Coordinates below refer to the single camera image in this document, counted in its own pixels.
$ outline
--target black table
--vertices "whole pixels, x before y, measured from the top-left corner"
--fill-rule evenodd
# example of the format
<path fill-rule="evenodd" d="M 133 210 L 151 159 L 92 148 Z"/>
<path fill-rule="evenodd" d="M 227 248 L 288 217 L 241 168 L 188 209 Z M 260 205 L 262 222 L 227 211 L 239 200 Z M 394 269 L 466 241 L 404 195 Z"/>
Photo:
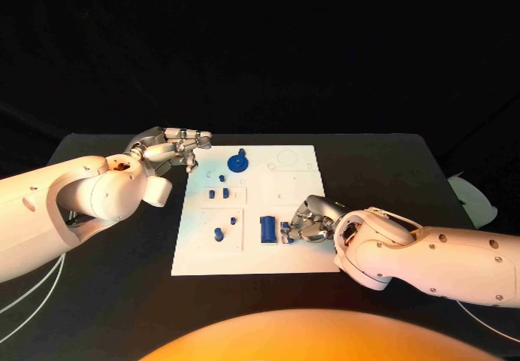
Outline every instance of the black table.
<path fill-rule="evenodd" d="M 69 135 L 50 163 L 119 153 L 131 137 Z M 387 209 L 423 225 L 472 228 L 416 135 L 214 135 L 213 144 L 312 144 L 331 199 L 354 209 Z M 54 293 L 33 320 L 0 345 L 1 359 L 136 359 L 200 327 L 283 308 L 380 314 L 450 335 L 495 355 L 520 354 L 520 344 L 479 326 L 453 301 L 427 296 L 397 279 L 378 292 L 342 272 L 171 277 L 184 167 L 175 167 L 165 177 L 172 182 L 165 207 L 142 202 L 123 222 L 67 253 Z M 50 264 L 0 285 L 0 305 L 25 291 L 48 268 Z M 2 315 L 1 335 L 27 317 L 48 286 L 47 281 Z M 468 307 L 492 326 L 514 334 L 517 310 Z"/>

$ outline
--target robotic hand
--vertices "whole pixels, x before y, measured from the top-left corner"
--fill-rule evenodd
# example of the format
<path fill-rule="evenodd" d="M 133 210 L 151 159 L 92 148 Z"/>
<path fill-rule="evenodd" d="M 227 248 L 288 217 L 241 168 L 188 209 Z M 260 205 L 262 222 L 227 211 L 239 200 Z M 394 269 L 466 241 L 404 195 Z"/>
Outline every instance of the robotic hand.
<path fill-rule="evenodd" d="M 397 277 L 432 296 L 520 307 L 520 237 L 421 227 L 377 208 L 351 211 L 318 196 L 308 196 L 282 236 L 283 242 L 334 240 L 334 264 L 373 290 Z"/>
<path fill-rule="evenodd" d="M 122 154 L 83 156 L 0 180 L 0 282 L 22 275 L 129 217 L 141 200 L 162 207 L 174 165 L 190 173 L 192 149 L 211 133 L 148 129 Z M 64 223 L 59 207 L 80 214 Z"/>

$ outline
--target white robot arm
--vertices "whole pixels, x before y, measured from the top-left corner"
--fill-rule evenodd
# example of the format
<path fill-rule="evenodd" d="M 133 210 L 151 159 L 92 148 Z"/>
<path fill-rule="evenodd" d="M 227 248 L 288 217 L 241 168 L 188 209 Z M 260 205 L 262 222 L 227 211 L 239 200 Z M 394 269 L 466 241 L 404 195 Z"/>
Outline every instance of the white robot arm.
<path fill-rule="evenodd" d="M 318 196 L 306 198 L 282 235 L 309 242 L 334 239 L 335 265 L 373 290 L 384 290 L 397 277 L 432 296 L 520 307 L 520 237 L 421 227 L 377 208 L 348 211 Z"/>
<path fill-rule="evenodd" d="M 141 200 L 162 207 L 172 165 L 190 173 L 192 149 L 208 148 L 211 133 L 148 129 L 125 152 L 83 156 L 0 180 L 0 282 L 22 275 L 129 217 Z M 63 221 L 59 207 L 80 214 Z"/>

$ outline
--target black backdrop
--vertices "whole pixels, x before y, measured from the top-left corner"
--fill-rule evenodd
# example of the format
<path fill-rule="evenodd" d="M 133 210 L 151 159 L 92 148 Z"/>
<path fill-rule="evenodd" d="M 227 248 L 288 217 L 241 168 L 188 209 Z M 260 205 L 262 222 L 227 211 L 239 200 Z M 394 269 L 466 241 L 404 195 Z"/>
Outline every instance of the black backdrop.
<path fill-rule="evenodd" d="M 512 8 L 0 6 L 1 176 L 44 165 L 70 132 L 128 134 L 156 125 L 213 133 L 407 132 L 424 138 L 446 175 L 465 170 L 505 214 L 517 213 Z"/>

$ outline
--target metal robot hand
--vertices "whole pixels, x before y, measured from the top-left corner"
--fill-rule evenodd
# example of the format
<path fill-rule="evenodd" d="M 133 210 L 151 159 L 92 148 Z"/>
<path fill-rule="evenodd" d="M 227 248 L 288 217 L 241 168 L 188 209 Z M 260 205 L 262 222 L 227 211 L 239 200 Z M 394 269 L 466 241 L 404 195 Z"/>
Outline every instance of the metal robot hand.
<path fill-rule="evenodd" d="M 135 135 L 123 154 L 142 162 L 146 175 L 159 177 L 174 165 L 185 165 L 187 173 L 197 166 L 192 149 L 211 147 L 211 133 L 158 126 Z"/>
<path fill-rule="evenodd" d="M 303 239 L 311 243 L 332 239 L 337 223 L 349 211 L 325 197 L 308 196 L 288 228 L 282 227 L 282 243 L 290 243 L 289 239 Z"/>

